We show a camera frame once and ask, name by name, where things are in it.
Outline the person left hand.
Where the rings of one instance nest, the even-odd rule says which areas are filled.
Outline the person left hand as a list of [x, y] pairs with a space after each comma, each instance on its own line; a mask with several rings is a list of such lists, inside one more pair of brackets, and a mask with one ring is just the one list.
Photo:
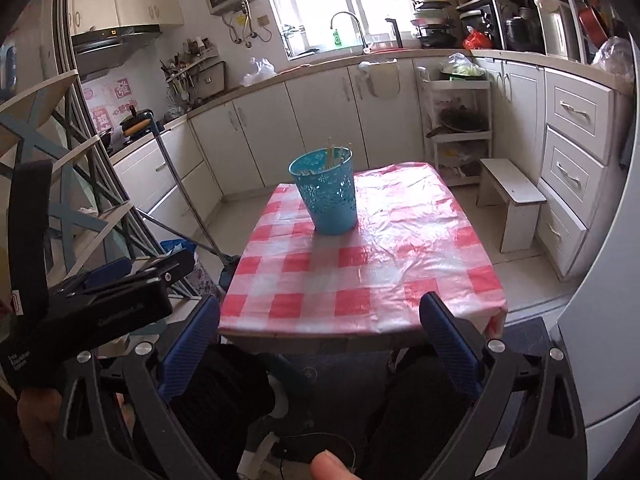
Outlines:
[[30, 456], [48, 474], [54, 468], [62, 402], [58, 390], [43, 388], [25, 388], [17, 401], [17, 416]]

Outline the person right hand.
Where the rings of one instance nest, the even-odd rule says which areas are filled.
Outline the person right hand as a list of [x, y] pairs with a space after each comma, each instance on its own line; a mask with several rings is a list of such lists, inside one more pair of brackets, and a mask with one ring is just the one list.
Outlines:
[[311, 478], [314, 480], [359, 480], [333, 453], [325, 450], [310, 464]]

